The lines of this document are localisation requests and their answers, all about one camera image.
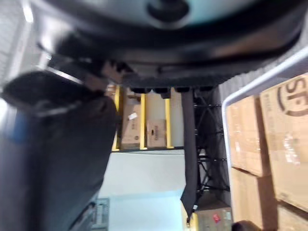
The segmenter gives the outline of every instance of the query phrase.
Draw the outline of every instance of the black metal frame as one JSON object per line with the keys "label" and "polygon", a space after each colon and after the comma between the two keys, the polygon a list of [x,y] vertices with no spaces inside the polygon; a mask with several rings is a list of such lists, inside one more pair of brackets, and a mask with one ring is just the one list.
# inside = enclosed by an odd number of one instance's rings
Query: black metal frame
{"label": "black metal frame", "polygon": [[206,190],[230,191],[222,169],[227,167],[227,159],[219,158],[218,155],[218,147],[224,141],[224,131],[222,122],[214,115],[214,111],[219,110],[220,113],[221,104],[211,104],[208,99],[212,97],[214,90],[194,91],[195,139],[199,166],[196,205]]}

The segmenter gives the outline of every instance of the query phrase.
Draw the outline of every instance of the small box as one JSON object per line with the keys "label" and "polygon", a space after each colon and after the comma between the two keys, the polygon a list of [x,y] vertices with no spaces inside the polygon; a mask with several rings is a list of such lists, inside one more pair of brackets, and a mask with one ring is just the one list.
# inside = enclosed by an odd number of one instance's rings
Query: small box
{"label": "small box", "polygon": [[279,205],[278,226],[280,231],[308,230],[308,213],[288,204]]}
{"label": "small box", "polygon": [[257,177],[231,168],[234,222],[250,221],[261,230],[277,230],[277,201],[271,176]]}
{"label": "small box", "polygon": [[147,134],[147,146],[149,148],[166,147],[166,120],[148,120]]}
{"label": "small box", "polygon": [[276,198],[308,212],[308,75],[261,93]]}
{"label": "small box", "polygon": [[140,118],[140,104],[126,104],[124,106],[121,148],[139,148]]}
{"label": "small box", "polygon": [[270,161],[260,99],[250,96],[227,108],[231,164],[257,176],[268,176]]}

